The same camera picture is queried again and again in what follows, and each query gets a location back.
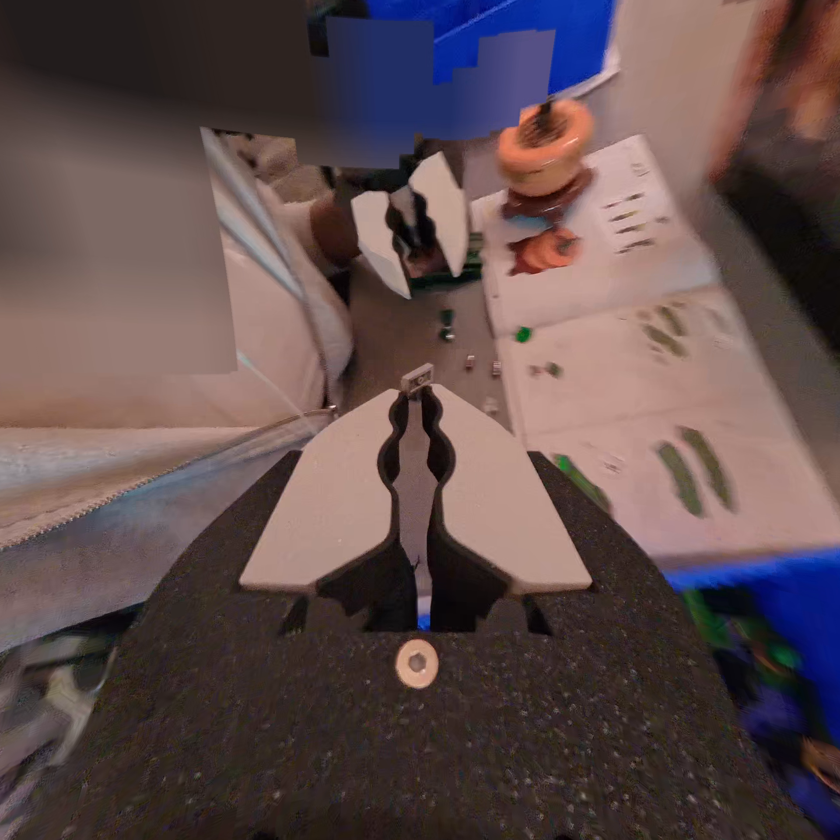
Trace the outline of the person's pale grey clothing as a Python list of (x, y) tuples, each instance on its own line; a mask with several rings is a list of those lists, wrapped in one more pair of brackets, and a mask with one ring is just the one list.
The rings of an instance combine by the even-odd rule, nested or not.
[(2, 428), (2, 651), (144, 602), (212, 520), (336, 417)]

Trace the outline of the person's left forearm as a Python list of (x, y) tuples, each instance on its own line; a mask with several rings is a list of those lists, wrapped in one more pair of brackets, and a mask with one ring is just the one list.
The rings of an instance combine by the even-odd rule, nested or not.
[(234, 321), (237, 369), (214, 387), (237, 425), (341, 406), (354, 353), (339, 269), (317, 245), (320, 175), (306, 176), (293, 142), (265, 143), (201, 128)]

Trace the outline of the dark flower print set box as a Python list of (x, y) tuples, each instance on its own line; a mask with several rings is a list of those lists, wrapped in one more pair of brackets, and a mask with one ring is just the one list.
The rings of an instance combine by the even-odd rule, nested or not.
[(709, 181), (839, 346), (839, 2), (759, 2)]

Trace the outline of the white instruction booklet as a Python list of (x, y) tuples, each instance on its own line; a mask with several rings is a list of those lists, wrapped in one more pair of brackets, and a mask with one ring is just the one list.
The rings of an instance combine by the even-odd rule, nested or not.
[[(516, 268), (542, 226), (504, 218), (506, 191), (473, 202), (514, 434), (570, 456), (666, 564), (837, 549), (837, 503), (646, 139), (586, 162), (567, 266)], [(531, 378), (549, 361), (560, 379)]]

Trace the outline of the pink brick flower pot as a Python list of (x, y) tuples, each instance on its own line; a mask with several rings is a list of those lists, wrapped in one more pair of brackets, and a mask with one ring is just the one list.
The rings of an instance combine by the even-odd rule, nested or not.
[(507, 184), (501, 215), (560, 225), (593, 184), (584, 160), (593, 130), (591, 111), (575, 99), (549, 98), (523, 109), (518, 125), (498, 139), (497, 168)]

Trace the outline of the pile of green brick pieces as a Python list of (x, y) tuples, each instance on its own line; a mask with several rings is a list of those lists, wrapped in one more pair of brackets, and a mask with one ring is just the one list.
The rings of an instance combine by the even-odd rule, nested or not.
[(771, 625), (746, 585), (685, 589), (681, 598), (713, 651), (730, 653), (777, 684), (802, 672), (800, 653)]

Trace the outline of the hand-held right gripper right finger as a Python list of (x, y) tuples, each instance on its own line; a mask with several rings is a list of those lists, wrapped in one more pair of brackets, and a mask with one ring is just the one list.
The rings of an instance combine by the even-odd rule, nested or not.
[(528, 452), (442, 385), (425, 389), (432, 621), (484, 621), (500, 601), (582, 592), (592, 576)]

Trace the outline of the person's left hand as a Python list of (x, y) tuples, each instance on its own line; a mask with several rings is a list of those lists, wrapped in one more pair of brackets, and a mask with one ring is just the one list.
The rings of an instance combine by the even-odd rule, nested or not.
[(323, 257), (335, 268), (346, 269), (361, 250), (350, 206), (334, 192), (314, 201), (309, 211), (313, 239)]

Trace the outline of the blue plastic bin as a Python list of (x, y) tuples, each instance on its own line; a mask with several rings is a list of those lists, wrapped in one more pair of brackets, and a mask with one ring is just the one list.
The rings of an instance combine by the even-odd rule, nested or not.
[(478, 64), (480, 39), (527, 29), (554, 31), (549, 92), (599, 74), (610, 42), (614, 1), (370, 1), (382, 20), (434, 25), (434, 81)]

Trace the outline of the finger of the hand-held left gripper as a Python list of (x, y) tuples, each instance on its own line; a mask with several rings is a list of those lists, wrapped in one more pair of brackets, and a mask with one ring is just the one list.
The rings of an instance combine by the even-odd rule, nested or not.
[(426, 215), (434, 224), (437, 245), (450, 275), (461, 277), (469, 248), (469, 207), (444, 153), (421, 160), (409, 176), (408, 185), (425, 201)]
[(351, 213), (362, 256), (390, 291), (403, 299), (412, 292), (402, 259), (393, 244), (394, 231), (387, 219), (394, 210), (386, 192), (363, 192), (351, 200)]

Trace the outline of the blue parts bin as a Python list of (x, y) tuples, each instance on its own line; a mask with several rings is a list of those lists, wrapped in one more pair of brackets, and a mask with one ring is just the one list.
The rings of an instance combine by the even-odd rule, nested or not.
[(771, 625), (800, 653), (801, 673), (777, 684), (732, 654), (708, 646), (742, 728), (772, 776), (823, 838), (838, 838), (838, 552), (667, 570), (665, 578), (679, 594), (746, 585)]

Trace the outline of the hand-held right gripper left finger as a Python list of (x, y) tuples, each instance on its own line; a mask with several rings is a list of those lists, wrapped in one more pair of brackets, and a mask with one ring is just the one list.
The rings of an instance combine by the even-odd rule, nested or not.
[(417, 617), (394, 487), (408, 403), (386, 390), (299, 453), (239, 577), (242, 590), (318, 597), (346, 616)]

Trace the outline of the green brick assembly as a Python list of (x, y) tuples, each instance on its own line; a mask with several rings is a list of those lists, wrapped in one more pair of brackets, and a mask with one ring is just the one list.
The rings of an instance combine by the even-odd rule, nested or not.
[(457, 276), (454, 276), (448, 268), (445, 268), (412, 277), (409, 280), (411, 292), (445, 291), (481, 280), (483, 267), (481, 250), (483, 244), (484, 238), (481, 233), (470, 234), (465, 263)]

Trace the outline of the green leaf brick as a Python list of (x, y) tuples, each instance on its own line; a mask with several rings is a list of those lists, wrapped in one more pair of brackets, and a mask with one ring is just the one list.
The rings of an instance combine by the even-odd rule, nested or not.
[(585, 475), (581, 468), (567, 455), (553, 455), (553, 462), (557, 469), (574, 484), (577, 489), (592, 501), (604, 513), (613, 516), (613, 504), (604, 490)]

